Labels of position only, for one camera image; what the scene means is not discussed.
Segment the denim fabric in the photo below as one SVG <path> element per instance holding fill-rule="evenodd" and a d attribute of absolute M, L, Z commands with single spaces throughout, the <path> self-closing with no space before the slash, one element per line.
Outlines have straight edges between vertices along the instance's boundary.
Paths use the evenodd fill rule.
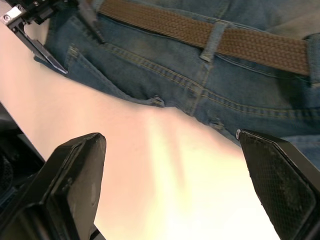
<path fill-rule="evenodd" d="M 99 6 L 102 0 L 93 2 Z M 320 65 L 311 68 L 312 77 L 305 77 L 215 54 L 225 28 L 297 38 L 314 34 L 314 47 L 309 49 L 317 48 L 318 30 L 306 30 L 308 26 L 301 22 L 297 28 L 294 25 L 313 19 L 310 11 L 320 11 L 318 0 L 143 3 L 219 27 L 201 50 L 98 15 L 106 40 L 100 45 L 78 19 L 76 9 L 68 9 L 51 20 L 45 46 L 68 69 L 66 76 L 72 80 L 134 103 L 176 107 L 236 144 L 237 129 L 287 138 L 320 168 L 320 87 L 314 85 Z M 309 51 L 318 63 L 320 52 Z"/>

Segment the white surface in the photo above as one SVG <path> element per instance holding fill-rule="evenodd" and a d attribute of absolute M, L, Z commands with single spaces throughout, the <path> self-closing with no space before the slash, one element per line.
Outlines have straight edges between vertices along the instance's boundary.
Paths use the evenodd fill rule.
<path fill-rule="evenodd" d="M 108 240 L 279 239 L 239 147 L 175 108 L 50 71 L 4 25 L 0 36 L 0 101 L 45 159 L 71 138 L 106 137 L 95 224 Z"/>

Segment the screw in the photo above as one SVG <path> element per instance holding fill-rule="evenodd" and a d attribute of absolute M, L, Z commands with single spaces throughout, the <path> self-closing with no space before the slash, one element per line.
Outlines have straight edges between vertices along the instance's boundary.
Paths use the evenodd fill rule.
<path fill-rule="evenodd" d="M 241 130 L 238 129 L 238 130 L 236 131 L 236 134 L 235 134 L 235 137 L 236 137 L 237 140 L 239 140 L 239 135 L 240 135 L 240 133 L 241 133 Z"/>
<path fill-rule="evenodd" d="M 3 16 L 3 19 L 6 21 L 6 22 L 9 22 L 11 17 L 9 15 L 4 15 Z"/>

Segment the blue denim jeans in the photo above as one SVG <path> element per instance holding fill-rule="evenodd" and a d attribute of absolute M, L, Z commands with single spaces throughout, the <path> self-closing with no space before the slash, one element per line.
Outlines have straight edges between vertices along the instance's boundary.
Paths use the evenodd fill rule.
<path fill-rule="evenodd" d="M 320 34 L 302 25 L 320 11 L 318 0 L 142 3 L 217 27 L 203 50 L 99 14 L 106 43 L 98 44 L 70 8 L 51 19 L 45 47 L 74 81 L 133 103 L 176 107 L 236 144 L 237 129 L 284 138 L 320 169 Z M 310 77 L 216 54 L 226 28 L 306 37 Z"/>

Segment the belt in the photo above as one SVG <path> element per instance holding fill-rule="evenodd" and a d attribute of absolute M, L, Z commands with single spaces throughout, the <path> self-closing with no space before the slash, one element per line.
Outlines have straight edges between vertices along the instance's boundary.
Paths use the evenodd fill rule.
<path fill-rule="evenodd" d="M 117 21 L 205 48 L 215 25 L 125 0 L 105 0 L 99 13 Z M 248 29 L 227 28 L 217 53 L 309 75 L 307 41 Z"/>

